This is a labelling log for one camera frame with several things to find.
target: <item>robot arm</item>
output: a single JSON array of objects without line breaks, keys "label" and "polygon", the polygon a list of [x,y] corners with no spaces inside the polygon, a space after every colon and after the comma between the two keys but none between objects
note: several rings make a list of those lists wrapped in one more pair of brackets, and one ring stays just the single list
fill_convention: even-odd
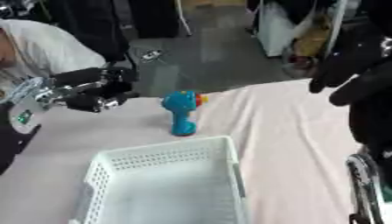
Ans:
[{"label": "robot arm", "polygon": [[138,97],[137,72],[124,67],[88,68],[22,83],[0,102],[0,175],[40,129],[44,113],[55,106],[101,112]]},{"label": "robot arm", "polygon": [[315,73],[310,90],[350,107],[349,125],[364,149],[346,162],[356,198],[352,224],[392,222],[392,39],[380,30],[346,37]]}]

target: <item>black glove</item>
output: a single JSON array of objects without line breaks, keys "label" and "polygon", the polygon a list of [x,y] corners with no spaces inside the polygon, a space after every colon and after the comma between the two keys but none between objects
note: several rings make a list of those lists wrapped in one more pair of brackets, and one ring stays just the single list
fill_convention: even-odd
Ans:
[{"label": "black glove", "polygon": [[392,157],[386,157],[392,154],[392,59],[382,57],[384,39],[379,32],[345,37],[347,47],[326,59],[310,90],[318,93],[325,87],[339,87],[331,95],[331,103],[350,106],[353,137],[370,149],[392,185]]}]

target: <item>blue toy drill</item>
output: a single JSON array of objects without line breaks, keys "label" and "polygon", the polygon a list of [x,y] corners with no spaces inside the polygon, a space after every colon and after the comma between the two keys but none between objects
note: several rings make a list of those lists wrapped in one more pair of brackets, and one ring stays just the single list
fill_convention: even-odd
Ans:
[{"label": "blue toy drill", "polygon": [[162,101],[162,106],[173,113],[171,133],[174,136],[190,136],[196,132],[196,124],[188,121],[191,111],[208,102],[206,96],[195,94],[193,91],[181,91],[168,94]]}]

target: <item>pink tablecloth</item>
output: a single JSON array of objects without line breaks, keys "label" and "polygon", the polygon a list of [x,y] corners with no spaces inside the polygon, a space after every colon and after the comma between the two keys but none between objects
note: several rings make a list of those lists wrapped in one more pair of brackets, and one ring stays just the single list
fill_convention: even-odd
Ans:
[{"label": "pink tablecloth", "polygon": [[[209,97],[192,114],[199,126],[194,137],[234,139],[253,224],[347,223],[352,206],[345,160],[359,148],[347,127],[347,108],[331,106],[327,93],[308,94],[307,80]],[[0,222],[67,223],[96,152],[178,140],[170,122],[155,98],[97,115],[51,110],[0,177]]]}]

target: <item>gray floor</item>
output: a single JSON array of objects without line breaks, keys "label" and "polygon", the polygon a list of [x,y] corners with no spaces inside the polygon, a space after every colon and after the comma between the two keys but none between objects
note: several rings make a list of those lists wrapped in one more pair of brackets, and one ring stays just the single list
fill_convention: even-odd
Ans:
[{"label": "gray floor", "polygon": [[136,57],[154,49],[164,53],[160,60],[139,61],[141,80],[136,90],[142,95],[187,89],[216,92],[291,79],[280,60],[267,59],[257,39],[245,32],[251,17],[244,8],[201,7],[186,15],[193,31],[190,38],[182,34],[130,41]]}]

